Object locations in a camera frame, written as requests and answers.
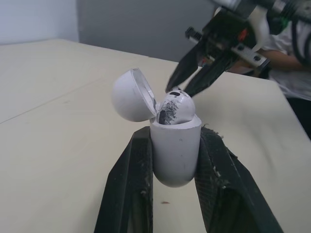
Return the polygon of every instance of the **dirty earbud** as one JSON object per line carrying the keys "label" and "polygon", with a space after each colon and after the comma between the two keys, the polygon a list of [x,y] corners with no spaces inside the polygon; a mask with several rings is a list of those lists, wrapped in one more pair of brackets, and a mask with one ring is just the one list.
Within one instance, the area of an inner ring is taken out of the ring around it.
{"label": "dirty earbud", "polygon": [[167,93],[157,117],[159,124],[177,125],[191,121],[194,115],[195,105],[192,98],[177,89]]}

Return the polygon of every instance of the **white table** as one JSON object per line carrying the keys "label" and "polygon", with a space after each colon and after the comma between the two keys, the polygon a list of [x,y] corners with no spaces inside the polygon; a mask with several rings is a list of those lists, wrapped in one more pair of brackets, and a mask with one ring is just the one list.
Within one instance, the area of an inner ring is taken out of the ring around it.
{"label": "white table", "polygon": [[[115,113],[113,81],[139,67],[161,101],[175,66],[64,40],[0,46],[0,231],[92,233],[110,169],[148,125]],[[278,87],[224,73],[194,101],[284,232],[309,233],[311,143]],[[154,232],[205,232],[194,181],[173,189],[154,179]]]}

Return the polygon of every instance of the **case lid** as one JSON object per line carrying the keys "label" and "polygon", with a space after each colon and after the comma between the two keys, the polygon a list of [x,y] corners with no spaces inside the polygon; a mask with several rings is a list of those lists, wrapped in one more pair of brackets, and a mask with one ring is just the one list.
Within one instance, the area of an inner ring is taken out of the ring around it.
{"label": "case lid", "polygon": [[131,69],[114,83],[112,104],[118,114],[129,121],[146,121],[156,117],[154,94],[140,69]]}

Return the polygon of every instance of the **wall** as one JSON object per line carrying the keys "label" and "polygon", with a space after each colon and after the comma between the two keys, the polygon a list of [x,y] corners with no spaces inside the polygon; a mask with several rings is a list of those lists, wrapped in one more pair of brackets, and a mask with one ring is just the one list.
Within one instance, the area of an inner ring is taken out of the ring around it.
{"label": "wall", "polygon": [[78,0],[80,42],[179,61],[193,47],[186,29],[213,10],[208,0]]}
{"label": "wall", "polygon": [[78,41],[76,0],[0,0],[0,44]]}

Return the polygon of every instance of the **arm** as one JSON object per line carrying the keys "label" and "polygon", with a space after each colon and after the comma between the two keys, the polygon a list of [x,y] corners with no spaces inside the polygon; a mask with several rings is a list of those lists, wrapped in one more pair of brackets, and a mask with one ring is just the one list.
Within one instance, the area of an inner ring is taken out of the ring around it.
{"label": "arm", "polygon": [[294,56],[289,56],[276,50],[259,50],[258,53],[270,59],[269,66],[272,69],[311,72],[311,67],[303,66]]}

